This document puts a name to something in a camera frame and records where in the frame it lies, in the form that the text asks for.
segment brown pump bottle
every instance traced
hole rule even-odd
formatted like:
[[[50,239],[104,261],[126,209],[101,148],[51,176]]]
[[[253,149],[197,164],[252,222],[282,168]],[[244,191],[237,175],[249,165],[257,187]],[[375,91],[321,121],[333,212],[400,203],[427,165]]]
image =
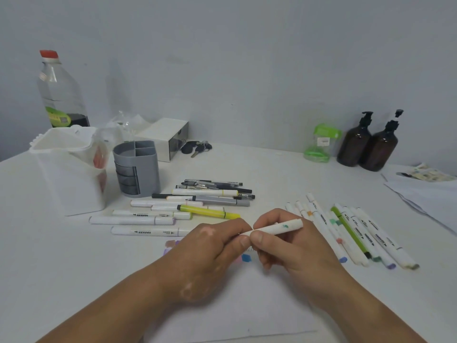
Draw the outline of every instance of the brown pump bottle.
[[[377,172],[386,164],[398,143],[398,138],[393,132],[397,129],[397,119],[402,114],[403,109],[397,109],[395,118],[386,124],[386,128],[375,133],[368,141],[359,161],[359,165],[365,170]]]
[[[354,167],[359,162],[363,149],[371,137],[368,126],[371,124],[373,112],[363,112],[359,126],[352,128],[346,133],[336,161],[344,166]]]

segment yellow highlighter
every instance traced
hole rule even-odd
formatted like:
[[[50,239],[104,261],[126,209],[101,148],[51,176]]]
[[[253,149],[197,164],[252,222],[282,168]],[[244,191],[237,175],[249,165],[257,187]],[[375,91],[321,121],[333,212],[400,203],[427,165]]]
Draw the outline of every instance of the yellow highlighter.
[[[241,218],[239,214],[223,212],[219,210],[206,209],[202,207],[186,206],[179,204],[177,207],[181,212],[190,212],[194,214],[207,215],[209,217],[221,218],[221,219],[236,219]]]

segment white table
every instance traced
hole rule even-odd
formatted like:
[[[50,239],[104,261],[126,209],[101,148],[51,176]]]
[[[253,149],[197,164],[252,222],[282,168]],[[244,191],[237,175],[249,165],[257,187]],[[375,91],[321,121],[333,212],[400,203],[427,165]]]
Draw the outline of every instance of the white table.
[[[430,342],[457,337],[457,237],[405,204],[383,185],[379,173],[336,161],[315,164],[300,153],[214,144],[191,159],[179,153],[159,162],[162,192],[185,178],[243,181],[256,200],[233,208],[249,223],[287,201],[306,200],[312,191],[325,208],[334,202],[361,206],[421,265],[416,271],[345,265],[375,296]],[[89,225],[83,214],[61,217],[34,158],[23,153],[0,164],[0,342],[32,342],[100,296],[111,286],[157,259],[162,237],[112,236],[109,225]],[[128,208],[113,166],[105,212]],[[194,217],[196,226],[214,218]],[[334,323],[316,312],[318,331],[237,342],[340,342]]]

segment gray pen holder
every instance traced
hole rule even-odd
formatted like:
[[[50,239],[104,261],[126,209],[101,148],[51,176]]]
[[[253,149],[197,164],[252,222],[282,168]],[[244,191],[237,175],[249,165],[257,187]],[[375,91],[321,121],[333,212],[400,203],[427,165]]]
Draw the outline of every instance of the gray pen holder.
[[[160,193],[159,164],[153,141],[118,144],[113,149],[117,180],[128,197],[149,197]]]

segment white bin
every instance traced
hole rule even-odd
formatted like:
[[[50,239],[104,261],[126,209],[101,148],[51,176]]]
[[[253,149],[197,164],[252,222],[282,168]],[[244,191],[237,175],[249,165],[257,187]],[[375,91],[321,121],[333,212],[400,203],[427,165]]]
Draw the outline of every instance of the white bin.
[[[111,151],[96,127],[56,127],[31,143],[55,205],[63,215],[106,207],[106,163]]]

